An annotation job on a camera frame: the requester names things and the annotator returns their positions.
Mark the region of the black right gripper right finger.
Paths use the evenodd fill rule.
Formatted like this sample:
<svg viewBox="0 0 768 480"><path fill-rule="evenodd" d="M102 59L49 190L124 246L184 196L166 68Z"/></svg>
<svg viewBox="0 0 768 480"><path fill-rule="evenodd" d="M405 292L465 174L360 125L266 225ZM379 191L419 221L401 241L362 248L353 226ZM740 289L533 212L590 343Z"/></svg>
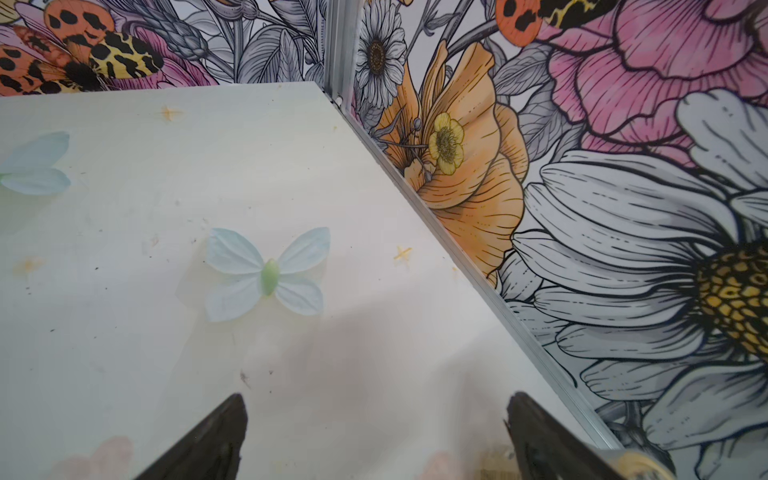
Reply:
<svg viewBox="0 0 768 480"><path fill-rule="evenodd" d="M522 391L510 397L505 427L522 479L622 479L594 450Z"/></svg>

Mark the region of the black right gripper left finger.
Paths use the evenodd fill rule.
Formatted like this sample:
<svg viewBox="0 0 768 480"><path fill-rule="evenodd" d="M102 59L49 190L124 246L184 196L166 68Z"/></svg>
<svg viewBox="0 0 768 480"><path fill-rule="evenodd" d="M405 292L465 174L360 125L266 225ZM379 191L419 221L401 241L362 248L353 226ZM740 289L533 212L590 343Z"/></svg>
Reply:
<svg viewBox="0 0 768 480"><path fill-rule="evenodd" d="M247 425L243 396L234 393L141 472L136 480L235 480Z"/></svg>

